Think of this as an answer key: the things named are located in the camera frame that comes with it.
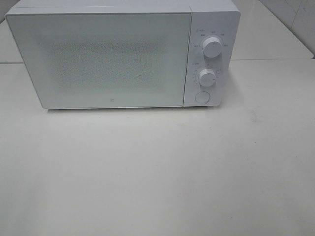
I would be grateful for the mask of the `upper white power knob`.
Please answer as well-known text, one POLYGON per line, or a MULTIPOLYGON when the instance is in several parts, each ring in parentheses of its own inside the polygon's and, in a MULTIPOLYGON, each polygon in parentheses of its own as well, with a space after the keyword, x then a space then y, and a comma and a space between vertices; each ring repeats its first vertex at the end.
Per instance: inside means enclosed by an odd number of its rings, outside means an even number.
POLYGON ((217 36, 210 36, 202 42, 203 54, 207 58, 217 57, 222 50, 222 41, 217 36))

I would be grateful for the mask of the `white microwave door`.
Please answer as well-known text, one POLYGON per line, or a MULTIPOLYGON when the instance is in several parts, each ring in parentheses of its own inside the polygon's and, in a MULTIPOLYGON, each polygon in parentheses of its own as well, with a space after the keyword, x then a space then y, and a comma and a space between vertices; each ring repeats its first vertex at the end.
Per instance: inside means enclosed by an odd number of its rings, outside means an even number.
POLYGON ((9 15, 46 109, 181 106, 190 14, 9 15))

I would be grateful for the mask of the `white timer knob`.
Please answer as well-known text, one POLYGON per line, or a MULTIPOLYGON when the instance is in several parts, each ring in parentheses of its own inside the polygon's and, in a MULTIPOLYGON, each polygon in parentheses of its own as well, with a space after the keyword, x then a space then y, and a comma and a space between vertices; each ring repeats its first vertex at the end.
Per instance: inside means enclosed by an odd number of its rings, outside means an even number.
POLYGON ((212 69, 203 69, 198 73, 198 81, 202 87, 211 87, 216 82, 216 73, 212 69))

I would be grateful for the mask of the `round white door button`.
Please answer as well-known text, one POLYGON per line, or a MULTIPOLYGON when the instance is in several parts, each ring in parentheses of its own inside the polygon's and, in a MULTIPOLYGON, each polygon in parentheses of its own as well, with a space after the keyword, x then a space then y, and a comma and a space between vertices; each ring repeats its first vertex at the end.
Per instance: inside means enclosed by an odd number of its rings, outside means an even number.
POLYGON ((207 104, 210 101, 210 94, 208 92, 202 91, 195 96, 197 103, 207 104))

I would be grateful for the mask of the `white microwave oven body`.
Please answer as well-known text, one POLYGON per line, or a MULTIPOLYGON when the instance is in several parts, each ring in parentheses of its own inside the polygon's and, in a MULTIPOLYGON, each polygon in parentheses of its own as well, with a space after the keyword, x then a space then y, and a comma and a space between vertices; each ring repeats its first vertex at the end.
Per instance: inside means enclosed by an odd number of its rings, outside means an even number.
POLYGON ((170 13, 190 14, 184 98, 180 107, 219 105, 241 16, 230 0, 21 0, 6 13, 5 19, 9 15, 170 13), (202 50, 202 42, 210 36, 222 41, 221 53, 215 58, 205 57, 202 50), (197 76, 203 69, 216 73, 216 82, 211 87, 199 84, 197 76), (210 94, 207 104, 195 100, 202 91, 210 94))

